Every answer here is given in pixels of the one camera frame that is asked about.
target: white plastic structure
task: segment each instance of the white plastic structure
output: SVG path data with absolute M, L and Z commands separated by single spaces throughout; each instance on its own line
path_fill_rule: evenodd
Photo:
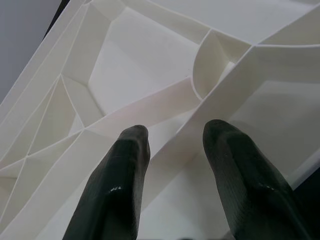
M 292 187 L 312 174 L 320 4 L 275 2 L 264 15 L 285 7 L 282 21 L 248 39 L 212 28 L 205 10 L 210 26 L 148 0 L 71 0 L 0 105 L 0 240 L 61 240 L 90 173 L 136 124 L 151 150 L 138 239 L 229 231 L 202 146 L 211 119 L 252 137 Z

